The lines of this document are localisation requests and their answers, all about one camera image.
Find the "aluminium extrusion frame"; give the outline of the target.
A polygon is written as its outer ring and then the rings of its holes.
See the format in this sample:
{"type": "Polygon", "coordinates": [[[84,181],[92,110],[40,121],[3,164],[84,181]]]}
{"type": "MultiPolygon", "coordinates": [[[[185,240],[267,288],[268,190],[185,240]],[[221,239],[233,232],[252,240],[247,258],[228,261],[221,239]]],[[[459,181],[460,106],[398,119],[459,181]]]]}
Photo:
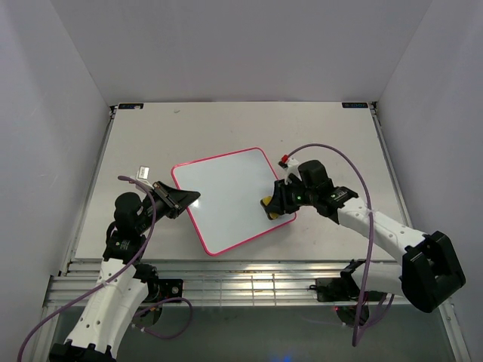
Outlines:
{"type": "MultiPolygon", "coordinates": [[[[50,280],[43,319],[58,324],[71,306],[83,312],[85,296],[93,293],[99,275],[116,198],[125,192],[146,195],[135,185],[139,166],[149,167],[152,184],[160,181],[177,189],[171,177],[173,166],[242,149],[260,147],[277,180],[285,173],[278,165],[282,156],[300,164],[317,160],[335,186],[356,192],[370,211],[414,229],[375,104],[367,103],[368,109],[344,109],[341,103],[143,103],[138,110],[113,106],[88,202],[69,246],[67,264],[50,280]]],[[[188,208],[176,219],[163,217],[155,223],[141,259],[155,266],[160,278],[183,280],[181,297],[153,305],[162,306],[162,316],[195,307],[354,305],[318,302],[309,286],[316,278],[339,277],[353,259],[364,259],[366,266],[395,264],[372,239],[307,206],[295,213],[293,222],[222,255],[209,256],[188,208]]],[[[362,290],[353,340],[379,322],[391,304],[412,305],[403,296],[362,290]]],[[[44,330],[34,360],[49,360],[52,345],[64,342],[77,322],[60,339],[54,338],[53,327],[44,330]]]]}

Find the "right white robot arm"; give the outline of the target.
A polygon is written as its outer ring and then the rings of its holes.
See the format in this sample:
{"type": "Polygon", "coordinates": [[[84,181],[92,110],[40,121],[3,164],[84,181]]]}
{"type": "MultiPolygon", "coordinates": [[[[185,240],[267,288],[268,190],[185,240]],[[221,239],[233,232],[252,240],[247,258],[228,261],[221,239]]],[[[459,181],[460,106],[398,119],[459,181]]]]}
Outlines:
{"type": "Polygon", "coordinates": [[[442,232],[427,234],[370,211],[356,192],[335,186],[325,166],[316,160],[302,164],[290,158],[284,179],[275,181],[272,195],[261,200],[271,220],[314,207],[337,225],[372,239],[395,264],[366,266],[352,260],[339,277],[318,282],[324,301],[359,299],[368,292],[405,297],[416,309],[429,313],[466,283],[451,239],[442,232]]]}

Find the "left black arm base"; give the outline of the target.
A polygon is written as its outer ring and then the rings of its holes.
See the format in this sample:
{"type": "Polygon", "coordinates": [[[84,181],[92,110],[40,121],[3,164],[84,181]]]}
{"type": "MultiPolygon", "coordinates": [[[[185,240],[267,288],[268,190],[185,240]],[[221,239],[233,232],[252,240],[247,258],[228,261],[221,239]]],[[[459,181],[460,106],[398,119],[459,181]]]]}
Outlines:
{"type": "Polygon", "coordinates": [[[156,302],[181,297],[183,280],[160,278],[155,266],[140,263],[136,265],[135,279],[141,280],[148,288],[147,297],[141,302],[133,321],[143,327],[154,326],[162,316],[162,306],[153,307],[156,302]]]}

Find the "left blue corner label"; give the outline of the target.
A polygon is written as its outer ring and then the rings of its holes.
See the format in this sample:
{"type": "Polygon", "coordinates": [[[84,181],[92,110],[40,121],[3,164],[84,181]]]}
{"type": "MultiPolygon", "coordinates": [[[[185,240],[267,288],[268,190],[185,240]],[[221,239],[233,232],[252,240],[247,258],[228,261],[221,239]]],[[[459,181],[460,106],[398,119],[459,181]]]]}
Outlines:
{"type": "Polygon", "coordinates": [[[118,110],[126,110],[126,109],[138,110],[138,109],[143,109],[143,107],[144,107],[143,103],[120,103],[118,105],[118,110]]]}

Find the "pink framed whiteboard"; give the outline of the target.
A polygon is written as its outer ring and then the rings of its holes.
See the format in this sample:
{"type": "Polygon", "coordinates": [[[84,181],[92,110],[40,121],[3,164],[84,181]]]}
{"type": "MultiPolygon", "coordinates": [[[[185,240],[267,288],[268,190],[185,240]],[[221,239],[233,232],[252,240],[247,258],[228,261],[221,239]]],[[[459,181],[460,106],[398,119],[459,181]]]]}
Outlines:
{"type": "Polygon", "coordinates": [[[201,196],[188,208],[198,238],[209,256],[219,256],[293,222],[295,213],[275,220],[260,200],[278,179],[260,147],[215,155],[172,167],[178,189],[201,196]]]}

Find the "blue corner label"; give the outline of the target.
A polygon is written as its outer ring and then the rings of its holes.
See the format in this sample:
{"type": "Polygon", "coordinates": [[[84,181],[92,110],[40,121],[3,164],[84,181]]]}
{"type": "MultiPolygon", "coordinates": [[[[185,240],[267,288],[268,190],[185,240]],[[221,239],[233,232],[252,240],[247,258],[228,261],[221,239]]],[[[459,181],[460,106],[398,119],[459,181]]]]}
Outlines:
{"type": "Polygon", "coordinates": [[[369,105],[366,102],[342,102],[344,109],[368,109],[369,105]]]}
{"type": "Polygon", "coordinates": [[[144,107],[143,103],[120,103],[118,105],[118,110],[126,110],[126,109],[138,110],[138,109],[143,109],[143,107],[144,107]]]}

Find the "right blue corner label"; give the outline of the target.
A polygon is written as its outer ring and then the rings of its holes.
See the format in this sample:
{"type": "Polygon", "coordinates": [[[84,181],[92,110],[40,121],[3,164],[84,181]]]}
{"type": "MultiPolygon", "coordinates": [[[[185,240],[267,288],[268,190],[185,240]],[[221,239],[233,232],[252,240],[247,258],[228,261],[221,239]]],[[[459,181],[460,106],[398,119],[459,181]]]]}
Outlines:
{"type": "Polygon", "coordinates": [[[366,102],[342,102],[344,109],[368,109],[369,105],[366,102]]]}

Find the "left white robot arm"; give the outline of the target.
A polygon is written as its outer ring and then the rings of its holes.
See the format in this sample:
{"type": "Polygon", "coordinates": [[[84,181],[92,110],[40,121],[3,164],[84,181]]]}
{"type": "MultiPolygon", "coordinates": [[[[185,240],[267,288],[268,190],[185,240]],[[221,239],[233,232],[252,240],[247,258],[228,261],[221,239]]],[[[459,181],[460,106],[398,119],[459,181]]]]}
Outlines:
{"type": "Polygon", "coordinates": [[[87,304],[66,340],[52,345],[50,361],[115,361],[139,306],[160,300],[157,271],[142,256],[155,223],[176,219],[201,195],[162,182],[135,185],[146,195],[125,192],[116,198],[94,291],[85,296],[87,304]]]}

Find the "yellow bone-shaped eraser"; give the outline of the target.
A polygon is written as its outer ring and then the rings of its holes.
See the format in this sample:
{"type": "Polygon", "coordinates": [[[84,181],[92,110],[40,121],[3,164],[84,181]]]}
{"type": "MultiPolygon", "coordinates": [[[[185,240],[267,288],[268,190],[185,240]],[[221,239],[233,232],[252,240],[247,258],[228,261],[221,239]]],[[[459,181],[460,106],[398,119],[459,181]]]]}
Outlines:
{"type": "Polygon", "coordinates": [[[272,196],[262,198],[260,200],[260,205],[269,220],[275,220],[281,216],[278,205],[272,202],[272,196]]]}

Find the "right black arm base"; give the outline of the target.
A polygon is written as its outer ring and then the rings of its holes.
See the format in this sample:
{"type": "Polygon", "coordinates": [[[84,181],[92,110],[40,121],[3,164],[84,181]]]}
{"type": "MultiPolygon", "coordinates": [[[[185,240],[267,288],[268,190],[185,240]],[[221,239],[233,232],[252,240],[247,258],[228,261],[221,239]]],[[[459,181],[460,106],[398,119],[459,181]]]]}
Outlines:
{"type": "Polygon", "coordinates": [[[347,267],[336,278],[316,278],[315,283],[309,286],[309,290],[316,293],[318,302],[354,302],[354,305],[336,306],[335,311],[338,318],[348,325],[354,327],[360,289],[352,279],[354,272],[360,268],[364,270],[364,259],[352,260],[347,267]]]}

